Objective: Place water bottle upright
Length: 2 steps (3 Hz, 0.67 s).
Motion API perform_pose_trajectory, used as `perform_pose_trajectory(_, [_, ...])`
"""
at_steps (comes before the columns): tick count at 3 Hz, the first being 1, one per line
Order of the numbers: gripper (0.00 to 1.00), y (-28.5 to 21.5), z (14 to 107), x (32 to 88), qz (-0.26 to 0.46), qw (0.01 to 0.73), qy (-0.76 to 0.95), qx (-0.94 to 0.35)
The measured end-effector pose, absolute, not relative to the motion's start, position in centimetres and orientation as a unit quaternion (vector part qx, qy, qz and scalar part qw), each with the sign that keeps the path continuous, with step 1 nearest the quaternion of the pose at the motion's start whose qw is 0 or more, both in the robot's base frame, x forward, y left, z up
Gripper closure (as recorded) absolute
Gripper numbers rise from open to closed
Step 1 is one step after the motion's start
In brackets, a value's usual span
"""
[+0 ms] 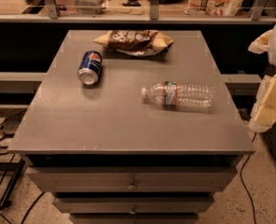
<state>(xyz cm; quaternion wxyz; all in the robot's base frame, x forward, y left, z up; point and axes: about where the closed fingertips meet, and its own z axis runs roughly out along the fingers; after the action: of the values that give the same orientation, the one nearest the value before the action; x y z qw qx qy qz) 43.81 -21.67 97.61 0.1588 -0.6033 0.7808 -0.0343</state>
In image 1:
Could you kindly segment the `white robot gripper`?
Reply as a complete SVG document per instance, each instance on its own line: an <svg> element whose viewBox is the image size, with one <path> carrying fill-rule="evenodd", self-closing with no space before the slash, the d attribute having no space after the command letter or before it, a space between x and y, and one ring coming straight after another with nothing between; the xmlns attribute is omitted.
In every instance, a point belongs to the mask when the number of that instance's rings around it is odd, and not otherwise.
<svg viewBox="0 0 276 224"><path fill-rule="evenodd" d="M248 50L261 54L268 51L269 63L276 65L276 24L253 41ZM256 102L251 111L249 128L264 133L276 122L276 75L264 76L260 82Z"/></svg>

